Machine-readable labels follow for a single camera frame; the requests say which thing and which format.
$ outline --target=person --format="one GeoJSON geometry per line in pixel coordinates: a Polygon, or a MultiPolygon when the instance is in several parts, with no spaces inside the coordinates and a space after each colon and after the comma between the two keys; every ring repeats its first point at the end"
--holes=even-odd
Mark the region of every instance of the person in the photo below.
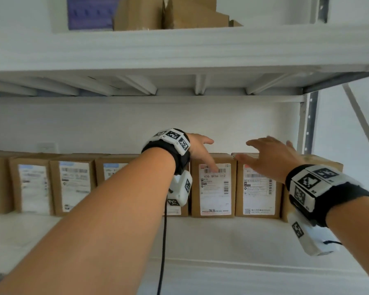
{"type": "MultiPolygon", "coordinates": [[[[204,147],[214,141],[188,138],[191,157],[217,171],[204,147]]],[[[259,150],[259,158],[236,159],[281,183],[305,163],[290,142],[267,137],[247,145],[259,150]]],[[[60,220],[0,283],[0,295],[136,294],[174,172],[168,151],[144,151],[60,220]]],[[[369,197],[331,208],[326,219],[369,274],[369,197]]]]}

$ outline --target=black cable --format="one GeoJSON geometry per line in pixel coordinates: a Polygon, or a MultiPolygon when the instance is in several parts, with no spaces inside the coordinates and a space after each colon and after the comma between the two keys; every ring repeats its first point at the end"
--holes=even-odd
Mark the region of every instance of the black cable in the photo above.
{"type": "Polygon", "coordinates": [[[324,243],[324,244],[336,243],[336,244],[343,245],[343,244],[341,244],[339,241],[332,241],[332,240],[324,241],[323,243],[324,243]]]}
{"type": "Polygon", "coordinates": [[[158,280],[157,295],[160,295],[160,293],[161,293],[162,277],[164,275],[166,237],[167,237],[167,201],[165,202],[165,208],[164,208],[164,229],[163,229],[163,233],[162,233],[161,268],[160,268],[160,279],[158,280]]]}

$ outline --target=person's right hand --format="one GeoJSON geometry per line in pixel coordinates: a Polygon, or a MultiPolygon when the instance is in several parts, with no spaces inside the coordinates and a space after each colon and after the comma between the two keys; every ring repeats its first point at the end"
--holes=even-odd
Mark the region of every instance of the person's right hand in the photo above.
{"type": "Polygon", "coordinates": [[[246,145],[253,146],[260,151],[259,158],[246,154],[237,154],[236,160],[247,164],[260,173],[277,182],[285,183],[286,177],[294,168],[305,164],[304,159],[295,151],[292,143],[286,145],[279,140],[267,136],[257,140],[250,140],[246,145]]]}

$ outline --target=white label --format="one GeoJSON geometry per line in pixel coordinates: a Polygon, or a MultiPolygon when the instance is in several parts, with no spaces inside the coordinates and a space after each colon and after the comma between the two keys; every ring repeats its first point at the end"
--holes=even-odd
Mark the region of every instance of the white label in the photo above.
{"type": "Polygon", "coordinates": [[[170,204],[167,205],[167,215],[181,215],[182,214],[182,207],[180,206],[171,206],[170,204]]]}
{"type": "Polygon", "coordinates": [[[91,191],[89,164],[61,161],[59,167],[63,212],[70,212],[91,191]]]}
{"type": "Polygon", "coordinates": [[[46,167],[20,164],[18,170],[22,212],[49,215],[49,183],[46,167]]]}
{"type": "Polygon", "coordinates": [[[128,163],[105,163],[104,164],[104,180],[109,179],[114,173],[123,169],[128,163]]]}
{"type": "Polygon", "coordinates": [[[243,166],[243,214],[274,215],[276,181],[243,166]]]}
{"type": "Polygon", "coordinates": [[[199,165],[199,200],[202,216],[231,215],[231,164],[218,163],[219,173],[199,165]]]}

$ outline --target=person's left arm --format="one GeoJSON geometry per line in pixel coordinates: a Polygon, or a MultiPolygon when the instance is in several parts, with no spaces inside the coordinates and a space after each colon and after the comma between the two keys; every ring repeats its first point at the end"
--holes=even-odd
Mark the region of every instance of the person's left arm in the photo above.
{"type": "MultiPolygon", "coordinates": [[[[217,166],[188,134],[193,158],[217,166]]],[[[172,155],[150,148],[93,190],[0,283],[5,295],[136,294],[175,172],[172,155]]]]}

